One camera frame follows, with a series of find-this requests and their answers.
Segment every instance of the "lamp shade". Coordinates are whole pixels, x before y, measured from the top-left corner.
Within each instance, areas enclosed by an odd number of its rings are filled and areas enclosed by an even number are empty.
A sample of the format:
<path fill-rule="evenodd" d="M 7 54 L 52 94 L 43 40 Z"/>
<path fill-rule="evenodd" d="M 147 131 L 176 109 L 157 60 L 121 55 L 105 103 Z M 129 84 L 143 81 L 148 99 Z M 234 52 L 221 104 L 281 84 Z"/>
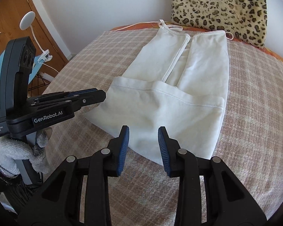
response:
<path fill-rule="evenodd" d="M 35 13 L 33 11 L 28 12 L 23 16 L 20 22 L 20 29 L 21 30 L 26 30 L 33 22 L 35 19 Z"/>

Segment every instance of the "orange blanket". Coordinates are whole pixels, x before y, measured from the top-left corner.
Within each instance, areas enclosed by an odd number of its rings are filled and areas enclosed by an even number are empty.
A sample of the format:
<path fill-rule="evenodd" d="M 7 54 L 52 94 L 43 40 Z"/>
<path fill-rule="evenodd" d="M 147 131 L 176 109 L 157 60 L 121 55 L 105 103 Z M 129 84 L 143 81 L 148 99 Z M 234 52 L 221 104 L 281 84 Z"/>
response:
<path fill-rule="evenodd" d="M 118 30 L 118 29 L 121 29 L 121 28 L 124 28 L 124 27 L 127 27 L 127 25 L 116 27 L 116 28 L 113 28 L 112 30 Z M 146 28 L 157 28 L 158 29 L 159 27 L 158 27 L 157 23 L 140 23 L 140 24 L 133 25 L 131 27 L 125 28 L 125 29 L 123 29 L 121 31 L 140 30 L 140 29 L 146 29 Z M 186 30 L 186 31 L 200 31 L 200 32 L 207 32 L 208 31 L 208 30 L 205 30 L 205 29 L 199 29 L 199 28 L 189 27 L 189 26 L 183 26 L 183 30 Z M 281 60 L 283 62 L 283 58 L 281 56 L 279 56 L 278 54 L 274 53 L 273 51 L 271 51 L 270 49 L 267 49 L 267 48 L 262 48 L 262 49 L 258 48 L 258 49 L 263 51 L 263 52 L 265 52 L 268 55 L 274 56 L 276 59 L 279 59 L 279 60 Z"/>

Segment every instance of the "blue gripper pad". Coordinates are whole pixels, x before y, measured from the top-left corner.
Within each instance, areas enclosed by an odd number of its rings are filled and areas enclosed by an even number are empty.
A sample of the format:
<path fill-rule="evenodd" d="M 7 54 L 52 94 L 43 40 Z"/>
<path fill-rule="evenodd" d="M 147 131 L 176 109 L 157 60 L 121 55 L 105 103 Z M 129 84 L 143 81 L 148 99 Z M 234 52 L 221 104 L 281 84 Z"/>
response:
<path fill-rule="evenodd" d="M 129 144 L 129 127 L 128 126 L 123 126 L 121 129 L 121 132 L 125 130 L 124 138 L 122 140 L 122 145 L 121 149 L 119 151 L 119 156 L 118 156 L 118 166 L 116 169 L 116 173 L 118 176 L 121 175 L 123 169 L 124 169 L 124 164 L 125 164 L 125 159 L 126 159 L 126 154 L 127 154 L 127 147 Z"/>
<path fill-rule="evenodd" d="M 161 127 L 158 129 L 158 144 L 161 151 L 162 162 L 164 164 L 165 172 L 170 176 L 171 167 L 170 167 L 170 155 L 168 153 L 166 141 L 164 139 Z"/>
<path fill-rule="evenodd" d="M 75 91 L 75 92 L 71 92 L 70 94 L 68 94 L 67 97 L 72 97 L 74 95 L 79 95 L 79 94 L 88 93 L 88 92 L 94 92 L 94 91 L 97 91 L 97 89 L 96 88 L 90 88 L 90 89 Z"/>

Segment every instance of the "leopard print pillow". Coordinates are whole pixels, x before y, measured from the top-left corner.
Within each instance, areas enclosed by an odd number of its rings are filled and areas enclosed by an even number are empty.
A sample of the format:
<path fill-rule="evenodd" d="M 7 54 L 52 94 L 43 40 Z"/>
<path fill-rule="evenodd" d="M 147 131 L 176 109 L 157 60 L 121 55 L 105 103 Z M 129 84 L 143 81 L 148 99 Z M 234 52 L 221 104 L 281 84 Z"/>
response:
<path fill-rule="evenodd" d="M 172 0 L 172 22 L 225 30 L 259 48 L 267 27 L 266 0 Z"/>

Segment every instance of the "metal screw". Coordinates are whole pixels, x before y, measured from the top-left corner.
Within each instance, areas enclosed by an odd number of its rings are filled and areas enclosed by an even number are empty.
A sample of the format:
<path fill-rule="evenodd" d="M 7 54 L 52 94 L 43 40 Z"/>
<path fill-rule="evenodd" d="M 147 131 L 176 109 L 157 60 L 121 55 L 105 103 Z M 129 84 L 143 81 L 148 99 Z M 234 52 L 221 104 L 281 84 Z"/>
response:
<path fill-rule="evenodd" d="M 104 148 L 104 149 L 101 150 L 101 153 L 102 153 L 103 155 L 107 155 L 107 154 L 110 153 L 110 149 Z"/>
<path fill-rule="evenodd" d="M 221 162 L 221 159 L 220 159 L 218 156 L 214 156 L 214 157 L 212 158 L 212 160 L 213 160 L 213 162 L 215 162 L 215 163 Z"/>
<path fill-rule="evenodd" d="M 179 149 L 178 153 L 181 155 L 185 155 L 187 153 L 186 149 Z"/>
<path fill-rule="evenodd" d="M 75 161 L 75 157 L 73 155 L 69 156 L 66 158 L 67 162 L 74 162 Z"/>

